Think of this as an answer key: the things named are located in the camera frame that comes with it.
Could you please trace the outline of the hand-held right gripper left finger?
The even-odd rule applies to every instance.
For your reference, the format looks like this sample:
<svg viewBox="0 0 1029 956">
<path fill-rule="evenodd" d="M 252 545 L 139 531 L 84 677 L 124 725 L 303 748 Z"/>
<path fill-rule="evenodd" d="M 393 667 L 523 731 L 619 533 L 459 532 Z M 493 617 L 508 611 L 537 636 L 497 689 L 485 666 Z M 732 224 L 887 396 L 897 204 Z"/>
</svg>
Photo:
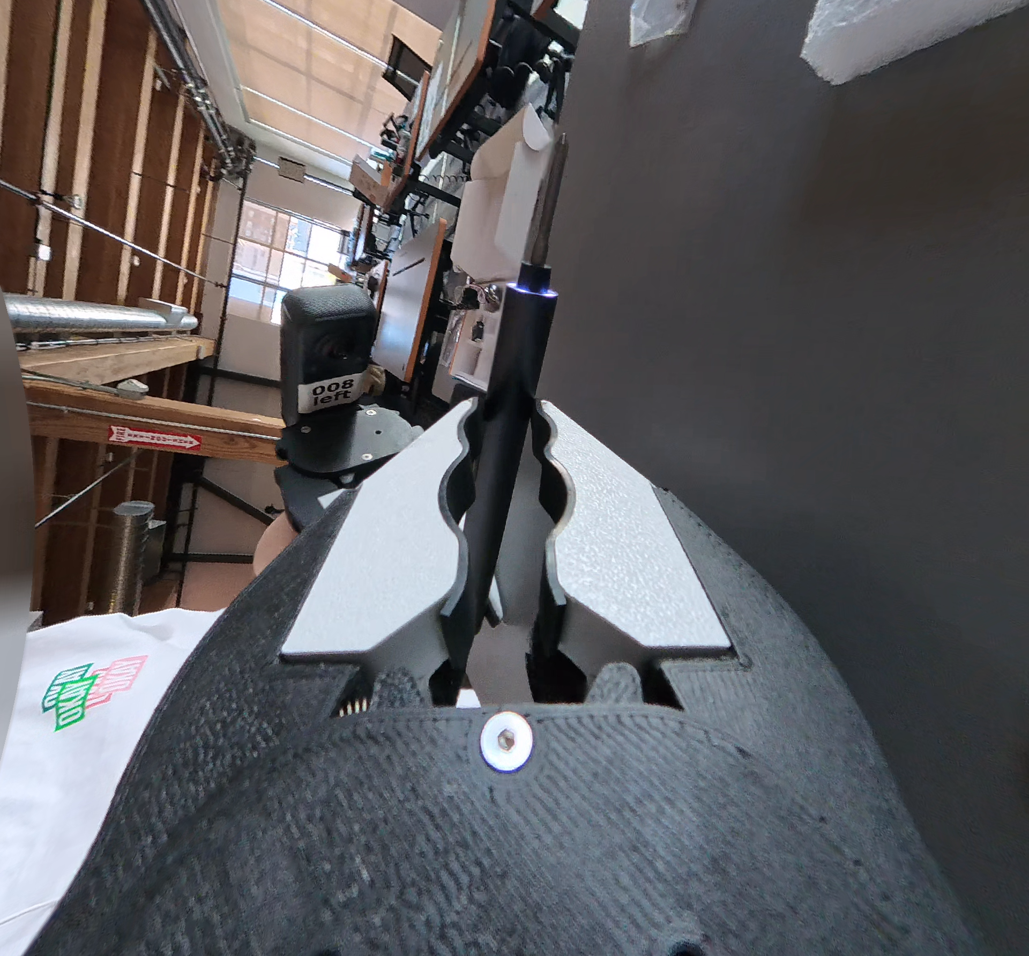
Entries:
<svg viewBox="0 0 1029 956">
<path fill-rule="evenodd" d="M 367 671 L 465 669 L 474 616 L 462 606 L 482 448 L 467 399 L 358 488 L 305 595 L 281 654 Z"/>
</svg>

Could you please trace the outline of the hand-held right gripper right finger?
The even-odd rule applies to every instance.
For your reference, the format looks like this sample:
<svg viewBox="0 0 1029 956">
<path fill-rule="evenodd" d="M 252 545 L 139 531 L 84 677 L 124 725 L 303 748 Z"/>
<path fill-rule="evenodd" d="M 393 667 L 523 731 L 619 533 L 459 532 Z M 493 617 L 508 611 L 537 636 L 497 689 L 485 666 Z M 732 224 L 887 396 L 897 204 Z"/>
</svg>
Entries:
<svg viewBox="0 0 1029 956">
<path fill-rule="evenodd" d="M 728 632 L 641 473 L 547 400 L 533 418 L 543 654 L 726 654 Z"/>
</svg>

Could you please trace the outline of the black electric screwdriver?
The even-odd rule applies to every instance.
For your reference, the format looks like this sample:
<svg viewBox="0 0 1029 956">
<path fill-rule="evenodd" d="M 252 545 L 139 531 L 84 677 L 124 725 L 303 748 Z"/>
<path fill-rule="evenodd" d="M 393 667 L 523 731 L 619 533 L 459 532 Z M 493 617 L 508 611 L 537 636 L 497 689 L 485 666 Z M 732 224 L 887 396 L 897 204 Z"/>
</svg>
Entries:
<svg viewBox="0 0 1029 956">
<path fill-rule="evenodd" d="M 465 448 L 443 482 L 443 523 L 458 542 L 457 577 L 439 615 L 454 691 L 487 612 L 546 356 L 558 300 L 549 285 L 549 229 L 567 156 L 567 135 L 561 134 L 551 150 L 519 278 L 506 287 L 488 390 L 460 422 L 458 438 Z"/>
</svg>

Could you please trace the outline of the orange-edged grey desk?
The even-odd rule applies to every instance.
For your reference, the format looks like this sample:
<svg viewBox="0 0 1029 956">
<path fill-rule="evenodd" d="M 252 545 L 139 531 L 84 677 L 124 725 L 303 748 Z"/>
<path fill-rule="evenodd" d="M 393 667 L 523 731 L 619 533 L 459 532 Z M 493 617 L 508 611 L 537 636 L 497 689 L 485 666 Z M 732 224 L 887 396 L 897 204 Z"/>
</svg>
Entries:
<svg viewBox="0 0 1029 956">
<path fill-rule="evenodd" d="M 415 373 L 448 222 L 423 227 L 396 250 L 385 280 L 374 361 L 403 383 Z"/>
<path fill-rule="evenodd" d="M 428 85 L 417 143 L 417 160 L 425 160 L 443 139 L 446 127 L 480 76 L 499 0 L 459 0 L 455 23 L 443 32 Z"/>
</svg>

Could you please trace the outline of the person's left hand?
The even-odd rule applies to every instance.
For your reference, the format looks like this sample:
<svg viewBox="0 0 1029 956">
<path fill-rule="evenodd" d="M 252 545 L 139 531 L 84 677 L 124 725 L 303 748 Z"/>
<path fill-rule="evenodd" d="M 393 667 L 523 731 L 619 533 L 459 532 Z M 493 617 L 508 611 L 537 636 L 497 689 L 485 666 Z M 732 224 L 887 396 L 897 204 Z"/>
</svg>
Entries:
<svg viewBox="0 0 1029 956">
<path fill-rule="evenodd" d="M 255 546 L 252 560 L 253 576 L 260 576 L 267 566 L 297 537 L 299 533 L 293 529 L 287 514 L 279 514 L 272 524 L 267 525 L 262 537 Z"/>
</svg>

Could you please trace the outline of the large paned window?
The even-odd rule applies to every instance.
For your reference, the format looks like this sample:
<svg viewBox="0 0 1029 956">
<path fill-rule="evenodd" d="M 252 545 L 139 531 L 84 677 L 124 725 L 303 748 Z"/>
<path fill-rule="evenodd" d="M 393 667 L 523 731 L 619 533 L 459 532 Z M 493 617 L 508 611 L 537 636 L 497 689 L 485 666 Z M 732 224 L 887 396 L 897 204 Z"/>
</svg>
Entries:
<svg viewBox="0 0 1029 956">
<path fill-rule="evenodd" d="M 287 292 L 338 284 L 349 233 L 245 201 L 227 289 L 232 316 L 279 325 Z"/>
</svg>

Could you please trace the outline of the wooden ceiling beam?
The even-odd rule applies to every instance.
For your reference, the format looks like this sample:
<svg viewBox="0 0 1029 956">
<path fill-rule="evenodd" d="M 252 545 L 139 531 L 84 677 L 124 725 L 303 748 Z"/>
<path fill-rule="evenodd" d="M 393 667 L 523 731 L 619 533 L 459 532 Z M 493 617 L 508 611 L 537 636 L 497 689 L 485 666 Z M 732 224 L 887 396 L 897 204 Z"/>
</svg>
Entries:
<svg viewBox="0 0 1029 956">
<path fill-rule="evenodd" d="M 23 374 L 32 435 L 109 444 L 108 426 L 180 432 L 203 439 L 198 451 L 167 451 L 280 466 L 277 446 L 284 425 L 258 413 L 212 408 L 168 397 L 127 398 L 113 386 L 146 371 L 186 371 L 212 352 L 201 337 L 147 342 L 63 345 L 23 351 Z"/>
</svg>

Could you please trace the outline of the red arrow sign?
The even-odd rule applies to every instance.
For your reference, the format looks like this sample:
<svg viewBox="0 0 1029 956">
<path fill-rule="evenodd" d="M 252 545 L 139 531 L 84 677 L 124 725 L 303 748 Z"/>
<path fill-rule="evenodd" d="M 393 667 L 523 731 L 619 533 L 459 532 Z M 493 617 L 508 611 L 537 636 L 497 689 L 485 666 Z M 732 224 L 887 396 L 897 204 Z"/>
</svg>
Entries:
<svg viewBox="0 0 1029 956">
<path fill-rule="evenodd" d="M 130 448 L 151 448 L 163 451 L 198 451 L 203 444 L 199 436 L 180 432 L 136 430 L 126 425 L 108 426 L 107 441 Z"/>
</svg>

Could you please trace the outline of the white cardboard box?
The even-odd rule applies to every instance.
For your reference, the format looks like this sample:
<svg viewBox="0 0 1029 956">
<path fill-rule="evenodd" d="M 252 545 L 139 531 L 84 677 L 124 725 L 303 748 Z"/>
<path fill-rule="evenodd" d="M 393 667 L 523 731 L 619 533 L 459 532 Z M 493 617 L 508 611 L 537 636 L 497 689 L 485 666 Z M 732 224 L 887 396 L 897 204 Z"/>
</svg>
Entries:
<svg viewBox="0 0 1029 956">
<path fill-rule="evenodd" d="M 473 156 L 452 245 L 454 264 L 471 280 L 518 278 L 553 148 L 549 126 L 527 105 Z"/>
</svg>

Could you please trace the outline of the person's white printed shirt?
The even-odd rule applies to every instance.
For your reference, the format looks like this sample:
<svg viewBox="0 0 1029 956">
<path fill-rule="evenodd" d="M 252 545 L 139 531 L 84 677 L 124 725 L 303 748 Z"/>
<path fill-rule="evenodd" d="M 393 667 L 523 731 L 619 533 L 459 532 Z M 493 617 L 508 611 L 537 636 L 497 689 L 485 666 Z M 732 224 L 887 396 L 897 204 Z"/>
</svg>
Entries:
<svg viewBox="0 0 1029 956">
<path fill-rule="evenodd" d="M 136 744 L 220 611 L 87 615 L 28 635 L 1 769 L 1 952 L 81 868 Z"/>
</svg>

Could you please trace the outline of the silver ventilation duct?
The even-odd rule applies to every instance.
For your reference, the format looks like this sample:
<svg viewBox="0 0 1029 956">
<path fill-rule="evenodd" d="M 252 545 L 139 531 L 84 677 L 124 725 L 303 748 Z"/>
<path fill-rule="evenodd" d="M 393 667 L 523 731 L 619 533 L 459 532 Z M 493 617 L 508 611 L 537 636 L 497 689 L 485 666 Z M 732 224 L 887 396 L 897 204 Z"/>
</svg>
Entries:
<svg viewBox="0 0 1029 956">
<path fill-rule="evenodd" d="M 109 337 L 193 332 L 199 320 L 184 306 L 141 298 L 136 307 L 4 293 L 14 335 Z"/>
</svg>

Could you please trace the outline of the corrugated metal duct pipe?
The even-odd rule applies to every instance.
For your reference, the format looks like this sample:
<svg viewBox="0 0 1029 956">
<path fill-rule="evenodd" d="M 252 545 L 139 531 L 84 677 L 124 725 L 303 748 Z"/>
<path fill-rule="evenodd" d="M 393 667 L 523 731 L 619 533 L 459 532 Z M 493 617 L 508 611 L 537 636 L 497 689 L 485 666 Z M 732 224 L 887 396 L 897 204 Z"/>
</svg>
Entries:
<svg viewBox="0 0 1029 956">
<path fill-rule="evenodd" d="M 109 614 L 138 613 L 153 512 L 153 503 L 138 500 L 125 501 L 113 509 L 106 604 Z"/>
</svg>

